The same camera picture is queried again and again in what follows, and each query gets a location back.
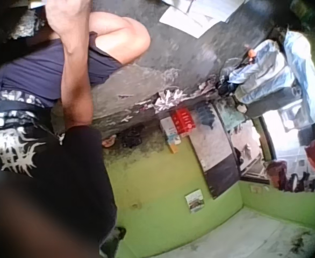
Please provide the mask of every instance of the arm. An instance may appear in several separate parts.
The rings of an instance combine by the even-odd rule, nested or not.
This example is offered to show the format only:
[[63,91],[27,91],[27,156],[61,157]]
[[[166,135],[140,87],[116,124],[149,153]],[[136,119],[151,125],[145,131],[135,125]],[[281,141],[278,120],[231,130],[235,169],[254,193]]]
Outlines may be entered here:
[[88,77],[90,0],[48,0],[46,13],[51,28],[63,43],[61,100],[66,129],[90,125],[93,118]]

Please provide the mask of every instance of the red box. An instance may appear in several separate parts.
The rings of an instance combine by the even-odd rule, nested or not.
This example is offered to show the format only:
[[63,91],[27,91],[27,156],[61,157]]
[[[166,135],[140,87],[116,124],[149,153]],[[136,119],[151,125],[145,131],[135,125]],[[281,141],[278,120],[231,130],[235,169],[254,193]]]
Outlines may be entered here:
[[196,128],[195,122],[188,109],[178,109],[171,114],[171,117],[178,134],[181,136],[186,136],[192,129]]

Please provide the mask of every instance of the white plastic bag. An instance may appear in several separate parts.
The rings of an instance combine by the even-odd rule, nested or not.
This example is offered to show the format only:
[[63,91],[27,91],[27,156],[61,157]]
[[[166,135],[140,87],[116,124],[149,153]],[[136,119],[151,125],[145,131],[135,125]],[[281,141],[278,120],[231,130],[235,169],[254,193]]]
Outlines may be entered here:
[[284,49],[288,64],[302,88],[303,113],[309,124],[315,123],[315,66],[309,41],[298,32],[288,31]]
[[229,82],[241,84],[235,91],[235,97],[244,104],[255,102],[284,87],[291,87],[295,80],[277,42],[265,40],[255,52],[254,64],[239,68],[229,76]]

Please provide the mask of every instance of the black shorts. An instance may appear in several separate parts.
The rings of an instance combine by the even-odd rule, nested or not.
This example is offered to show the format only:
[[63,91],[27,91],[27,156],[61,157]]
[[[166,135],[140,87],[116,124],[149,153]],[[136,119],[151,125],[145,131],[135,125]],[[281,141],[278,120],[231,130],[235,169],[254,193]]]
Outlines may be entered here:
[[[88,73],[91,85],[104,83],[122,64],[96,47],[97,35],[89,41]],[[61,98],[64,64],[60,39],[44,42],[36,51],[0,67],[0,91],[18,90],[38,97],[48,108]]]

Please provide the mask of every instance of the belt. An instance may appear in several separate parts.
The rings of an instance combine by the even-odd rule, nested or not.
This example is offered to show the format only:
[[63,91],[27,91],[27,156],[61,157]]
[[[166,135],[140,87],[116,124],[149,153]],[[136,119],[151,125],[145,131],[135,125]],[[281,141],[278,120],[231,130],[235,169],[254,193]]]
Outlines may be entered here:
[[45,109],[33,104],[21,101],[0,101],[0,113],[9,111],[31,111],[43,116],[50,115],[50,109]]

